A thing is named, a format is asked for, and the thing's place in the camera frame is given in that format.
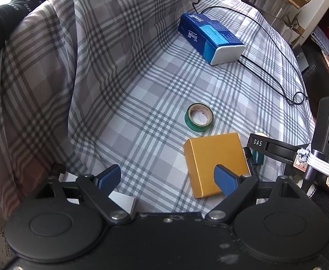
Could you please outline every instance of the black circular disc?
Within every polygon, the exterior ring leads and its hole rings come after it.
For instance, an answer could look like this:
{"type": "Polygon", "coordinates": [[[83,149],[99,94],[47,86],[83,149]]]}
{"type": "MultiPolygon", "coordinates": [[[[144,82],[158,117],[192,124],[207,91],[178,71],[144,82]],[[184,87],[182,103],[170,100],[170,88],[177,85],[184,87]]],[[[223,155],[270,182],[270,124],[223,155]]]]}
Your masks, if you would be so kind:
{"type": "Polygon", "coordinates": [[[83,254],[102,232],[102,219],[85,206],[37,199],[21,205],[9,218],[5,236],[20,257],[44,263],[83,254]]]}
{"type": "Polygon", "coordinates": [[[234,232],[253,256],[295,262],[317,255],[328,244],[329,222],[323,213],[286,201],[254,205],[235,218],[234,232]]]}

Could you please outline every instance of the green tape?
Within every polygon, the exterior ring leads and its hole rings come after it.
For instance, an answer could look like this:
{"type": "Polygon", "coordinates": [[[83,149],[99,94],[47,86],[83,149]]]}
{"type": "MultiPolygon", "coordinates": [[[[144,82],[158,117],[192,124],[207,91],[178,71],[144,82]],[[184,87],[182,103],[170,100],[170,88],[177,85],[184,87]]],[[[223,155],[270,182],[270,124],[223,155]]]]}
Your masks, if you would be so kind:
{"type": "Polygon", "coordinates": [[[207,105],[204,105],[202,103],[194,103],[194,104],[190,105],[189,108],[186,111],[185,122],[186,122],[186,125],[192,131],[203,132],[203,131],[207,130],[212,125],[213,113],[207,105]],[[207,118],[207,122],[205,124],[200,125],[200,124],[197,124],[193,121],[192,116],[191,116],[191,112],[195,111],[195,110],[197,110],[197,111],[199,111],[199,112],[201,112],[202,114],[205,115],[205,117],[207,118]]]}

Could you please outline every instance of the black cable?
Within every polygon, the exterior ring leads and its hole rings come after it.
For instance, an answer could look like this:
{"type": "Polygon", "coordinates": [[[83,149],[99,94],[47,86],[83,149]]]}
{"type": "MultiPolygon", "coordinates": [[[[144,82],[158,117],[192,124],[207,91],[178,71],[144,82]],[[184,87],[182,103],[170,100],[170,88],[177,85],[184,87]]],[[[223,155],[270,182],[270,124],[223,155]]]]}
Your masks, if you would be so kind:
{"type": "MultiPolygon", "coordinates": [[[[192,3],[192,6],[193,6],[194,10],[196,11],[196,13],[198,13],[198,11],[197,11],[195,5],[197,5],[200,1],[201,1],[201,0],[198,0],[197,2],[193,2],[193,3],[192,3]]],[[[203,14],[205,11],[207,11],[207,10],[209,10],[209,9],[213,9],[213,8],[223,8],[223,9],[227,9],[227,10],[230,10],[230,11],[236,12],[236,13],[238,13],[238,14],[241,14],[241,15],[243,15],[243,16],[249,18],[250,20],[254,21],[254,22],[255,22],[255,23],[256,23],[261,29],[263,29],[263,30],[265,31],[265,33],[268,35],[268,37],[272,40],[272,42],[273,42],[273,44],[275,45],[275,47],[280,51],[280,53],[282,54],[282,56],[285,57],[285,59],[289,62],[289,64],[291,65],[291,67],[293,68],[293,70],[295,71],[295,73],[297,73],[297,75],[298,75],[299,77],[301,77],[300,74],[297,72],[295,66],[294,66],[294,65],[291,63],[291,61],[286,57],[286,55],[282,52],[282,50],[277,46],[277,44],[276,44],[276,42],[274,41],[274,39],[272,39],[272,37],[270,36],[270,34],[267,32],[267,30],[264,29],[264,27],[263,27],[259,22],[257,22],[257,21],[256,21],[255,19],[253,19],[252,17],[250,17],[250,16],[248,16],[248,15],[246,15],[246,14],[240,12],[240,11],[237,11],[237,10],[231,9],[231,8],[229,8],[229,7],[225,7],[225,6],[211,6],[211,7],[207,7],[207,8],[205,8],[205,9],[203,9],[203,10],[200,12],[200,14],[203,14]]],[[[241,62],[240,60],[238,60],[238,62],[239,62],[242,66],[244,66],[248,71],[250,71],[252,74],[254,74],[254,75],[255,75],[257,78],[259,78],[262,82],[264,82],[265,84],[267,84],[270,88],[272,88],[272,89],[273,89],[276,93],[278,93],[280,96],[282,96],[283,98],[285,98],[285,99],[286,99],[286,102],[287,102],[289,105],[291,105],[291,106],[293,106],[293,105],[301,105],[305,100],[308,99],[308,96],[306,96],[306,94],[304,93],[305,88],[304,88],[304,84],[303,84],[301,78],[300,78],[300,82],[301,82],[301,85],[302,85],[302,88],[303,88],[303,92],[302,92],[302,91],[297,91],[297,92],[294,94],[293,98],[290,99],[290,98],[288,98],[288,97],[286,96],[286,92],[285,92],[283,86],[278,82],[278,80],[277,80],[275,77],[273,77],[273,76],[272,76],[270,73],[268,73],[264,68],[262,68],[260,65],[258,65],[258,64],[255,63],[254,61],[252,61],[250,58],[248,58],[248,57],[246,57],[246,56],[244,56],[244,55],[241,55],[241,57],[243,57],[243,58],[245,58],[246,60],[250,61],[252,64],[254,64],[254,65],[257,66],[258,68],[260,68],[262,71],[264,71],[267,75],[269,75],[269,76],[270,76],[270,77],[271,77],[271,78],[272,78],[272,79],[273,79],[273,80],[279,85],[279,87],[280,87],[281,90],[282,90],[282,93],[279,92],[277,89],[275,89],[271,84],[269,84],[266,80],[264,80],[262,77],[260,77],[260,76],[259,76],[257,73],[255,73],[253,70],[251,70],[250,68],[248,68],[243,62],[241,62]],[[297,96],[298,94],[302,94],[302,95],[303,95],[303,99],[302,99],[301,101],[299,101],[299,102],[296,102],[296,101],[295,101],[295,98],[296,98],[296,96],[297,96]]]]}

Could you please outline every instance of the blue checkered cloth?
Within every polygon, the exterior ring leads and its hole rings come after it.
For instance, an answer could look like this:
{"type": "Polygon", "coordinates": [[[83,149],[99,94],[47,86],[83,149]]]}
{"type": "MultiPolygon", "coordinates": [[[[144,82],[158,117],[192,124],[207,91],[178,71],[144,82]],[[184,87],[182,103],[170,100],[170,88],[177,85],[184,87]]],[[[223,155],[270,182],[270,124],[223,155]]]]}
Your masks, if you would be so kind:
{"type": "MultiPolygon", "coordinates": [[[[119,191],[153,211],[208,212],[218,194],[194,199],[183,145],[188,138],[237,132],[299,145],[314,123],[308,102],[289,106],[238,62],[210,66],[178,31],[197,0],[47,0],[30,13],[0,55],[0,205],[9,214],[50,171],[97,174],[122,169],[119,191]],[[190,104],[211,107],[214,124],[191,131],[190,104]]],[[[247,47],[244,55],[272,74],[288,96],[301,77],[288,44],[261,14],[237,0],[202,0],[247,47]]],[[[261,70],[263,78],[275,85],[261,70]]],[[[260,174],[275,180],[280,163],[266,159],[260,174]]]]}

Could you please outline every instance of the black electronic device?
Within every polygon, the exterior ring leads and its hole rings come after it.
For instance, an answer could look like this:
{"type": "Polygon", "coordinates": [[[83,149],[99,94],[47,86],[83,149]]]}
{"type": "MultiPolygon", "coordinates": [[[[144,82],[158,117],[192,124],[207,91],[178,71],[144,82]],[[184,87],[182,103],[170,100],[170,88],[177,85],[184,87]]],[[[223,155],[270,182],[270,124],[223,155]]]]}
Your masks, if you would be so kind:
{"type": "Polygon", "coordinates": [[[329,220],[287,176],[260,182],[215,168],[227,198],[201,213],[130,217],[93,177],[46,179],[12,213],[6,270],[273,269],[329,270],[322,252],[329,220]],[[79,205],[66,198],[78,198],[79,205]],[[268,201],[256,205],[258,198],[268,201]]]}
{"type": "MultiPolygon", "coordinates": [[[[247,146],[288,166],[293,166],[299,149],[297,146],[256,134],[250,135],[247,146]]],[[[311,149],[315,156],[329,163],[329,97],[320,101],[311,149]]],[[[329,192],[327,175],[310,166],[305,171],[293,167],[292,171],[304,177],[304,191],[315,183],[329,192]]]]}

